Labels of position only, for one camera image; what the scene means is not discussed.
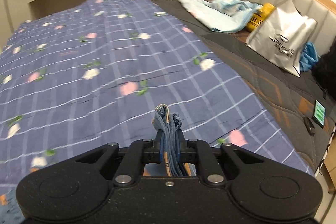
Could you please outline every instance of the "silver bag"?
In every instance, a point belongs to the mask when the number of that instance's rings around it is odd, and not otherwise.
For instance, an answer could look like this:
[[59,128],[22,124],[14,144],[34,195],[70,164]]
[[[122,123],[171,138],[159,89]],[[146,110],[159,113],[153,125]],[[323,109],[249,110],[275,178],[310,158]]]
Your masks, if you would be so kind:
[[279,68],[300,77],[300,54],[317,22],[284,0],[247,37],[246,45]]

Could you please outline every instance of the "bag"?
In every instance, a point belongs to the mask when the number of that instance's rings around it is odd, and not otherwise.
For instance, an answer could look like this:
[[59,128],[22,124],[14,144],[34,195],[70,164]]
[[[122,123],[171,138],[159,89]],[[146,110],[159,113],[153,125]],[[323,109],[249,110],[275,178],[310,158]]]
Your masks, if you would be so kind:
[[279,68],[300,77],[300,54],[317,22],[284,0],[247,37],[246,45]]
[[275,9],[271,3],[265,3],[258,12],[254,13],[251,20],[246,25],[246,29],[252,32],[256,27],[261,25],[269,14]]
[[311,74],[323,90],[336,100],[336,37],[329,52],[323,54],[311,69]]

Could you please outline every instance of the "floor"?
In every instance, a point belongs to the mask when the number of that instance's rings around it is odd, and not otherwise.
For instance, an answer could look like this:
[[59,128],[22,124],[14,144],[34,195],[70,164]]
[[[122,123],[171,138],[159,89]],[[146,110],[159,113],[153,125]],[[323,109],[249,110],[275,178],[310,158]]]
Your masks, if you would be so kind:
[[322,167],[317,176],[317,180],[323,189],[323,200],[315,215],[315,219],[319,221],[320,224],[334,224],[336,219],[336,198],[334,193],[328,193],[326,177],[322,175],[326,172],[325,167]]

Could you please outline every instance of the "bed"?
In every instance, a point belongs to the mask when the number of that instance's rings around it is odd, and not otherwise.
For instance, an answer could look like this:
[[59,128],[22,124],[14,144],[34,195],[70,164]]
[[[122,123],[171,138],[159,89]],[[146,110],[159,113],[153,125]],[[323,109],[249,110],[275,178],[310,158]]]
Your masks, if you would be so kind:
[[[24,22],[0,56],[0,195],[14,200],[28,173],[102,144],[154,136],[161,103],[188,139],[218,146],[238,129],[242,147],[313,175],[334,101],[310,73],[287,74],[240,40],[209,31],[177,0],[88,0]],[[311,137],[302,118],[315,99],[328,126]],[[7,205],[0,215],[20,214]]]

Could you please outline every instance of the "smartphone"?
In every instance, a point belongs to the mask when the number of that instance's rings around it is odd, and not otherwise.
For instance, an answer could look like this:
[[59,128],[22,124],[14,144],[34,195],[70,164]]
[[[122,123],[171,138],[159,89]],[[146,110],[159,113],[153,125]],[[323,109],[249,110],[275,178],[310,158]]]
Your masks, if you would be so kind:
[[320,126],[324,127],[324,120],[326,117],[326,109],[318,100],[315,100],[315,108],[314,108],[314,121]]

